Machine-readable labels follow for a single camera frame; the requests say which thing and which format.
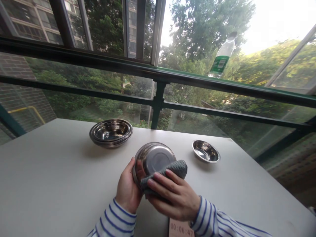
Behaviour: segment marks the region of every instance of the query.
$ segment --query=sky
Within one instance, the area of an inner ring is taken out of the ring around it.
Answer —
[[[303,39],[316,24],[316,0],[252,0],[256,5],[255,14],[249,22],[244,38],[247,42],[241,46],[245,54],[251,54],[271,47],[287,39]],[[161,45],[172,43],[169,36],[173,24],[166,1]]]

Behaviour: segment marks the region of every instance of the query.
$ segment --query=blue and white striped shirt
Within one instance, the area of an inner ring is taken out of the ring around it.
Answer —
[[[116,201],[110,203],[88,234],[88,237],[134,236],[136,215],[125,211]],[[191,223],[192,230],[201,237],[270,237],[269,233],[234,221],[201,197],[197,218]]]

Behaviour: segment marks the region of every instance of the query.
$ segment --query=small steel bowl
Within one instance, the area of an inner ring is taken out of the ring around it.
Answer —
[[[162,170],[176,160],[174,153],[166,145],[159,142],[145,144],[135,155],[132,170],[134,182],[140,188],[140,181],[143,178]]]
[[[218,151],[209,143],[201,140],[192,142],[192,148],[195,155],[201,160],[208,163],[217,163],[220,161],[221,156]]]

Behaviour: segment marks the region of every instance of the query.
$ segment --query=person's left hand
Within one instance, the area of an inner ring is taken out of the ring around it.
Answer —
[[[135,214],[142,199],[142,192],[137,187],[133,179],[132,169],[135,164],[135,158],[132,157],[118,181],[118,190],[115,200],[126,211]]]

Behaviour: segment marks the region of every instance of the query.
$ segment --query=plastic bottle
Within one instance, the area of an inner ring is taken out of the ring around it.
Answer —
[[[208,75],[209,77],[216,77],[216,78],[221,77],[227,62],[234,51],[236,36],[237,36],[236,31],[233,31],[232,33],[228,35],[227,40],[221,46],[221,48],[219,49],[216,55],[215,61]]]

